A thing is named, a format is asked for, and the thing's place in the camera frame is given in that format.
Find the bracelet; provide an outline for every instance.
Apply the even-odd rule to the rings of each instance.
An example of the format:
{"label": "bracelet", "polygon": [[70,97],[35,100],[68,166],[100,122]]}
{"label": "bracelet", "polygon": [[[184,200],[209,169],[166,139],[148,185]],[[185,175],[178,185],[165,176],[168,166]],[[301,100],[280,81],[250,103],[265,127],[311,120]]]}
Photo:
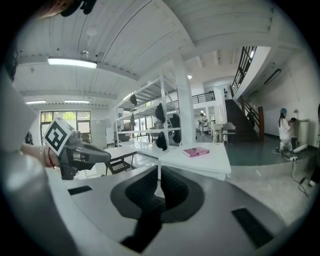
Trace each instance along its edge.
{"label": "bracelet", "polygon": [[55,167],[54,163],[52,162],[52,159],[51,159],[51,156],[50,156],[50,150],[51,150],[51,147],[49,147],[49,150],[48,150],[48,157],[49,157],[49,161],[50,161],[50,165],[51,167]]}

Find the black stair railing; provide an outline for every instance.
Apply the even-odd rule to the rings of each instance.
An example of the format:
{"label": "black stair railing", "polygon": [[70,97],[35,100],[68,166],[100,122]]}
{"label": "black stair railing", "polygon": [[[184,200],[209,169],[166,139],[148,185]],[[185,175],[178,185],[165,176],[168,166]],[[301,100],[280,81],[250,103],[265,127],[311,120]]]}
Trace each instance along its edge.
{"label": "black stair railing", "polygon": [[264,109],[262,106],[258,107],[258,112],[250,106],[248,102],[244,100],[242,96],[239,97],[238,102],[240,104],[241,110],[244,114],[249,113],[250,109],[253,112],[253,120],[256,126],[259,129],[259,139],[261,142],[265,140],[265,117],[264,117]]}
{"label": "black stair railing", "polygon": [[[202,102],[210,102],[210,101],[215,101],[215,93],[214,91],[209,91],[207,93],[202,93],[198,95],[192,96],[192,103],[197,104],[197,103],[202,103]],[[175,100],[172,102],[176,107],[179,107],[179,101]]]}
{"label": "black stair railing", "polygon": [[236,71],[233,83],[231,85],[232,94],[235,95],[238,91],[239,87],[241,86],[242,81],[244,80],[248,69],[252,63],[254,58],[255,52],[257,47],[256,46],[245,46],[242,47],[241,57],[238,69]]}

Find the fluorescent ceiling light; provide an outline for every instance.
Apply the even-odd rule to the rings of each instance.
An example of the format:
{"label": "fluorescent ceiling light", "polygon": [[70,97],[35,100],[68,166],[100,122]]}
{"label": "fluorescent ceiling light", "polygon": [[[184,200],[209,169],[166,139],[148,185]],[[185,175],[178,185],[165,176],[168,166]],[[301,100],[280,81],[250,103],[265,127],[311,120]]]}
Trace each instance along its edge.
{"label": "fluorescent ceiling light", "polygon": [[50,65],[69,65],[69,66],[86,67],[90,69],[95,69],[97,67],[97,63],[94,61],[76,59],[76,58],[64,58],[64,57],[49,57],[48,63]]}
{"label": "fluorescent ceiling light", "polygon": [[47,101],[46,100],[27,101],[25,104],[32,105],[32,104],[41,104],[41,103],[47,103]]}
{"label": "fluorescent ceiling light", "polygon": [[273,74],[264,82],[265,85],[270,84],[280,73],[282,72],[281,69],[277,69],[273,72]]}
{"label": "fluorescent ceiling light", "polygon": [[71,99],[65,99],[64,103],[84,103],[88,104],[89,100],[71,100]]}

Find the pink book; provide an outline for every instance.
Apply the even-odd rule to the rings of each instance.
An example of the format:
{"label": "pink book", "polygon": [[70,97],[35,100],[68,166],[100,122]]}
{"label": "pink book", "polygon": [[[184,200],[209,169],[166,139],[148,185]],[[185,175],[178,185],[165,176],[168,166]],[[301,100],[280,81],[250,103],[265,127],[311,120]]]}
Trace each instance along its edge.
{"label": "pink book", "polygon": [[208,154],[210,152],[210,150],[198,146],[198,147],[184,149],[182,152],[185,155],[187,155],[188,157],[193,158],[193,157],[196,157],[196,156],[201,156],[201,155],[204,155],[204,154]]}

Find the dark staircase steps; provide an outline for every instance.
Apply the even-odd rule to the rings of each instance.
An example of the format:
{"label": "dark staircase steps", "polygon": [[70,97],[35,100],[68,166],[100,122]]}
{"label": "dark staircase steps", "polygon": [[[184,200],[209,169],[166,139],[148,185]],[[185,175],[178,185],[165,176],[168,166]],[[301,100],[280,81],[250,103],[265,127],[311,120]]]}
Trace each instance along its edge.
{"label": "dark staircase steps", "polygon": [[259,142],[257,132],[234,100],[227,99],[225,107],[227,120],[233,123],[236,131],[236,135],[228,136],[228,142]]}

